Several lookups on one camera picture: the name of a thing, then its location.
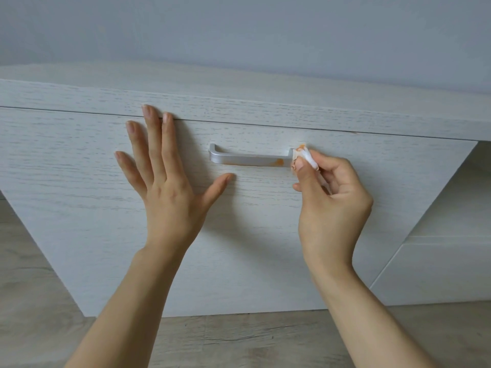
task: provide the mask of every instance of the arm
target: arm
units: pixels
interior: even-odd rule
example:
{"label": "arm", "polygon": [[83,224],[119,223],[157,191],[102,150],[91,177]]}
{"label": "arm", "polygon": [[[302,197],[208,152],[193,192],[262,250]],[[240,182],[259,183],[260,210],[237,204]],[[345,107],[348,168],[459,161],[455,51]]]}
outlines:
{"label": "arm", "polygon": [[136,122],[126,126],[135,161],[116,152],[128,182],[147,213],[147,242],[96,319],[67,368],[148,366],[163,306],[188,247],[203,226],[206,213],[232,174],[224,174],[202,195],[194,195],[177,151],[173,118],[163,124],[156,109],[143,107],[148,143]]}
{"label": "arm", "polygon": [[296,160],[302,192],[298,233],[312,279],[357,368],[434,368],[432,358],[409,336],[353,270],[354,246],[372,208],[372,197],[350,162],[312,151],[332,195],[316,172]]}

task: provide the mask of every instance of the person's left hand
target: person's left hand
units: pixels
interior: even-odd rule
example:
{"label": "person's left hand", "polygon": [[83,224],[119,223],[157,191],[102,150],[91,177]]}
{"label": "person's left hand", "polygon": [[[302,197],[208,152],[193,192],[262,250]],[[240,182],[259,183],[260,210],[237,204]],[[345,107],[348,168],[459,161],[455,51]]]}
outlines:
{"label": "person's left hand", "polygon": [[177,149],[174,119],[168,112],[142,106],[148,143],[139,123],[126,122],[135,161],[122,151],[115,156],[128,182],[138,192],[147,213],[147,246],[183,253],[192,244],[206,213],[233,177],[218,177],[201,195],[195,195],[184,173]]}

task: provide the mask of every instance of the wooden floor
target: wooden floor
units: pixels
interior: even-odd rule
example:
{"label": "wooden floor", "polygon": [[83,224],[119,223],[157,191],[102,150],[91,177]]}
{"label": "wooden floor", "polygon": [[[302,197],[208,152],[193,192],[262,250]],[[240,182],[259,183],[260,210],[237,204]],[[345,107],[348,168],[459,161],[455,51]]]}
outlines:
{"label": "wooden floor", "polygon": [[[491,302],[392,308],[447,367],[491,367]],[[0,367],[62,367],[88,330],[0,195]],[[162,319],[152,367],[353,367],[326,310]]]}

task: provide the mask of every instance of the furniture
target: furniture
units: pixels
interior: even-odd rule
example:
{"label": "furniture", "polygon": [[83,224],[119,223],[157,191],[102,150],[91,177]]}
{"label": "furniture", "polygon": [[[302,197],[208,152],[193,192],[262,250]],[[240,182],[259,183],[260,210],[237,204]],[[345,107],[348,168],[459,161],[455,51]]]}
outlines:
{"label": "furniture", "polygon": [[290,169],[217,164],[211,144],[283,160],[307,142],[350,159],[375,199],[354,265],[384,303],[491,299],[491,96],[169,63],[0,67],[0,189],[85,315],[145,241],[143,204],[113,156],[131,152],[124,123],[142,121],[143,103],[181,119],[196,191],[237,174],[165,316],[324,307]]}

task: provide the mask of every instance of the silver handle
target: silver handle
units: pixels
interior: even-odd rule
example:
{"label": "silver handle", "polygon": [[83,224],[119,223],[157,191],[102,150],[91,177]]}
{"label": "silver handle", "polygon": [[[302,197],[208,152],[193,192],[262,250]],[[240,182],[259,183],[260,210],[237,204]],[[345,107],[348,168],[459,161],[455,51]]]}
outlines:
{"label": "silver handle", "polygon": [[215,144],[210,144],[210,160],[217,164],[247,165],[247,166],[276,166],[290,167],[293,158],[293,148],[287,156],[244,155],[219,152]]}

